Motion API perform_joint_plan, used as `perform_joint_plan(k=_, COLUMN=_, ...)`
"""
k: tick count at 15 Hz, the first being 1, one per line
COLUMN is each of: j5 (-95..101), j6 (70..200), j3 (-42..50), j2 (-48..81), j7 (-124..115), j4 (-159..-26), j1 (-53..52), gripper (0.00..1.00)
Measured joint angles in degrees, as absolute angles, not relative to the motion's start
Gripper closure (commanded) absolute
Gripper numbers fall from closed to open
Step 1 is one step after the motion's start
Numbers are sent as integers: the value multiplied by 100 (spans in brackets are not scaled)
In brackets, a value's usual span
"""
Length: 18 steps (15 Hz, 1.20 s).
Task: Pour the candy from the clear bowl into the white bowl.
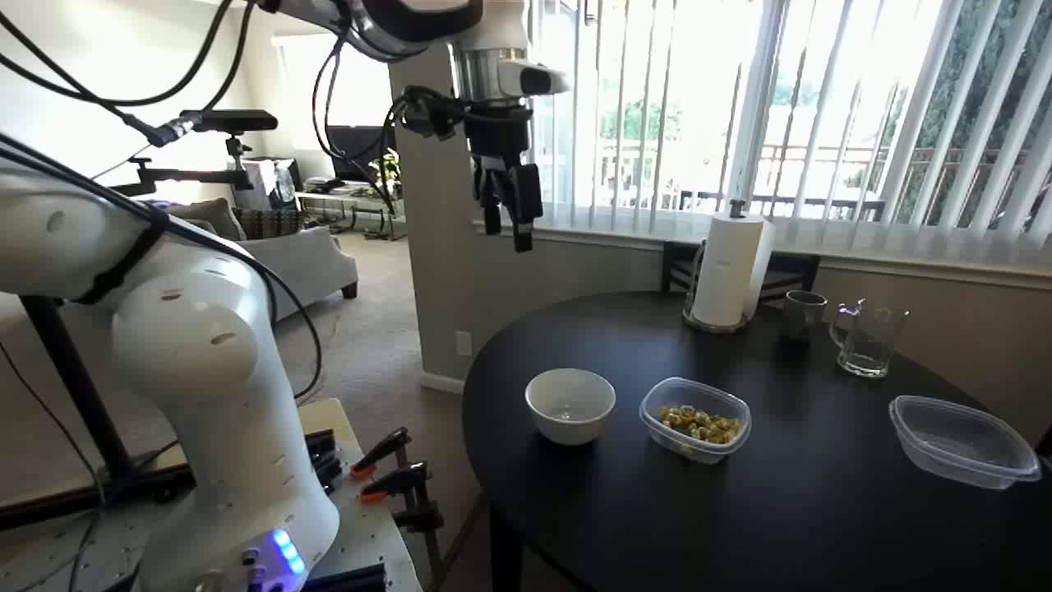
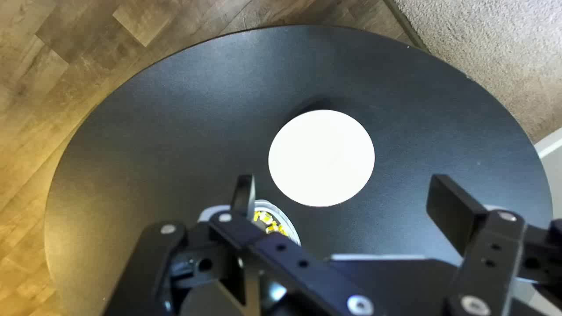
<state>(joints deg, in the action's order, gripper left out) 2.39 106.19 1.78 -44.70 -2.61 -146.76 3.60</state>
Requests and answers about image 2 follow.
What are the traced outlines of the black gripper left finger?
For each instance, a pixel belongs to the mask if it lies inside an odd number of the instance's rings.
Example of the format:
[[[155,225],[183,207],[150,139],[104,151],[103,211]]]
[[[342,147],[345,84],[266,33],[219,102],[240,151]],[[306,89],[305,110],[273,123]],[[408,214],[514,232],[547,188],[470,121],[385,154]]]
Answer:
[[[255,193],[255,177],[252,174],[240,175],[231,200],[231,212],[236,218],[252,219],[255,212]]]

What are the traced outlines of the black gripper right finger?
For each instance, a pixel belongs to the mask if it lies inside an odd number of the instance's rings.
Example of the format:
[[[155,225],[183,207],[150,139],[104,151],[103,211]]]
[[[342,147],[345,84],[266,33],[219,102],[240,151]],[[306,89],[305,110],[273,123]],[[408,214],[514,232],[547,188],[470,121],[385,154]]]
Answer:
[[[489,211],[450,175],[435,174],[428,195],[428,214],[463,254]]]

